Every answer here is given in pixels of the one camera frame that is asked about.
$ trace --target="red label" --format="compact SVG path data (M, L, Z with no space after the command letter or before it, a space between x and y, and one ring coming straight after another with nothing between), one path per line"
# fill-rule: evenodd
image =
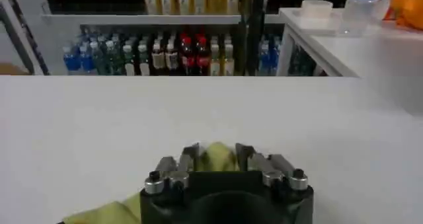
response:
M200 67L207 67L210 63L209 57L197 57L197 64Z

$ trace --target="yellow towel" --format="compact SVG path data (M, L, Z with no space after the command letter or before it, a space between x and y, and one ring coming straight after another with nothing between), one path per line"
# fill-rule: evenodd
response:
M235 154L222 143L211 144L200 156L200 171L238 170ZM112 202L97 209L84 211L63 219L65 224L140 224L139 193L127 200Z

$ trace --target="white countertop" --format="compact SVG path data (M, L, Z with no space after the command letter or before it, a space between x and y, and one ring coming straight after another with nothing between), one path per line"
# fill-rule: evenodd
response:
M123 200L194 141L304 168L315 224L423 222L422 126L354 78L0 77L0 223Z
M305 19L299 9L280 9L282 20L343 76L423 76L423 32L382 22L369 25L362 37L339 36L341 14L334 9L329 20Z

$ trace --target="shelf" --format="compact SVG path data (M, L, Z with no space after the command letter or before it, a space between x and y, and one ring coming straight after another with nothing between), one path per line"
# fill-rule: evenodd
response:
M143 24L238 24L240 15L42 15L47 22L87 25L143 25ZM281 24L279 15L266 15L266 23Z

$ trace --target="red bottle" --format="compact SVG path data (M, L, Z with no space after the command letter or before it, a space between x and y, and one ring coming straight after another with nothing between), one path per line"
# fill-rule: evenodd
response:
M207 40L201 36L197 44L197 66L200 68L200 75L209 75L210 49Z

